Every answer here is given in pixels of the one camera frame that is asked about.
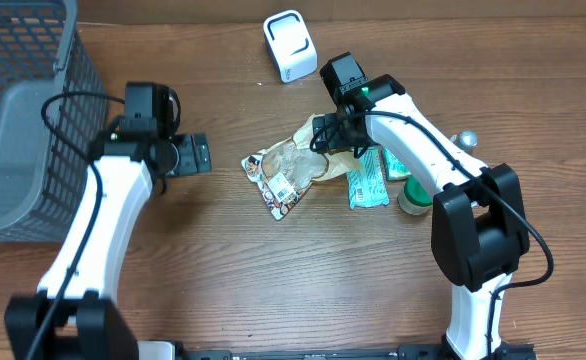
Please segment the green wet wipes pack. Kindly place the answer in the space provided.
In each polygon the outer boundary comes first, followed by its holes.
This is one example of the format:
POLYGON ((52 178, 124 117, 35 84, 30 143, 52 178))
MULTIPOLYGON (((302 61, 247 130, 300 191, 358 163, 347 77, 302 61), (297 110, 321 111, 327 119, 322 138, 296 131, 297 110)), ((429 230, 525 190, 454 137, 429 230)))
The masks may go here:
POLYGON ((389 196, 379 150, 376 147, 369 148, 358 161, 362 168, 346 173, 350 208, 387 206, 389 196))

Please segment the green Kleenex tissue pack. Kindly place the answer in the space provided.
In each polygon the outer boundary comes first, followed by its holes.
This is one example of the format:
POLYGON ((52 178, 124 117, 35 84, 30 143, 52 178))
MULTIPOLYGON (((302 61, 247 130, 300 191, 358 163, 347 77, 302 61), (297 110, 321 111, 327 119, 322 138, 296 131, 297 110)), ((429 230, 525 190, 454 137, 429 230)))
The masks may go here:
POLYGON ((387 148, 382 150, 388 181, 401 181, 411 176, 408 168, 387 148))

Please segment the brown Pantree bag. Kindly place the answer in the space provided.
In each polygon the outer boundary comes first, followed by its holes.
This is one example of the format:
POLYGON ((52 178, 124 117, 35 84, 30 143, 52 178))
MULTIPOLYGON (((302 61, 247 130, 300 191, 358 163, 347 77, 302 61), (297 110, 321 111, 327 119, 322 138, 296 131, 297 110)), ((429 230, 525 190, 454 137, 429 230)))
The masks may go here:
POLYGON ((318 154, 310 150, 315 117, 316 114, 312 114, 292 136, 259 152, 261 169, 267 180, 282 174, 295 190, 306 191, 312 183, 363 168, 350 151, 318 154))

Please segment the colourful snack packet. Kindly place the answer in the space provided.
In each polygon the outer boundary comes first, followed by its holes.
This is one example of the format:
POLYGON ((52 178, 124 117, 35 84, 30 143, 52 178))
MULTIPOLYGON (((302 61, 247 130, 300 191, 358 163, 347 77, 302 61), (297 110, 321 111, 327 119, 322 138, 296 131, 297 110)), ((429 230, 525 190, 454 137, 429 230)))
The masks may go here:
POLYGON ((262 159, 260 154, 250 155, 241 161, 241 165, 247 178, 257 186, 271 215, 281 220, 300 202, 309 185, 298 188, 282 173, 269 180, 262 169, 262 159))

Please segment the green lid white jar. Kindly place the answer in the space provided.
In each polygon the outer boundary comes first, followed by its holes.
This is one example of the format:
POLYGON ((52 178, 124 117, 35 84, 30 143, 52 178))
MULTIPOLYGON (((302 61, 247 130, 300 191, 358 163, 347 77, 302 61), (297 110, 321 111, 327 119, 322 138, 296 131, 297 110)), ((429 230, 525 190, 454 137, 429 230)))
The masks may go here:
POLYGON ((417 179, 411 175, 399 192, 398 204, 405 213, 419 216, 430 209, 432 199, 417 179))

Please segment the yellow Vim dish soap bottle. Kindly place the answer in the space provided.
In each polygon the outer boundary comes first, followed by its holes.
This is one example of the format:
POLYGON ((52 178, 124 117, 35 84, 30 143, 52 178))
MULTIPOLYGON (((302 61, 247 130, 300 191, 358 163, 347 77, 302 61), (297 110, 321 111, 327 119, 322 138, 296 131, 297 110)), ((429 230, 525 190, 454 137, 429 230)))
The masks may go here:
POLYGON ((472 155, 478 145, 478 136, 471 130, 465 130, 459 134, 453 135, 450 140, 462 151, 472 155))

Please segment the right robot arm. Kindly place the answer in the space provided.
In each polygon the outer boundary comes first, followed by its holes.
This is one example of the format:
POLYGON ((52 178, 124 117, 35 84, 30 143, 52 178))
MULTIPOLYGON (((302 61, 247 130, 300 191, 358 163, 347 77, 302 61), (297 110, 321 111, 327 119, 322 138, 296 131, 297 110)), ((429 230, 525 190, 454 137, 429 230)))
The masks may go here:
POLYGON ((380 145, 409 169, 432 204, 431 250, 452 284, 450 324, 439 345, 402 345, 401 359, 533 359, 530 345, 501 340, 498 289, 530 247, 520 183, 452 143, 388 74, 369 79, 350 53, 320 70, 336 110, 313 120, 310 148, 361 157, 380 145))

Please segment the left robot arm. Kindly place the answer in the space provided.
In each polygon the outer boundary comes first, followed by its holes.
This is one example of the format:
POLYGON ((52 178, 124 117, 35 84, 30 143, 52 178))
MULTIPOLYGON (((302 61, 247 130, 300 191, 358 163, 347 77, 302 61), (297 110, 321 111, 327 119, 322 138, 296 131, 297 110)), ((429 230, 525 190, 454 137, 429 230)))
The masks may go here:
POLYGON ((87 180, 66 239, 32 296, 14 296, 4 322, 17 359, 181 359, 182 345, 139 340, 117 309, 133 227, 156 183, 212 169, 203 133, 179 133, 176 91, 129 82, 123 114, 72 149, 87 180))

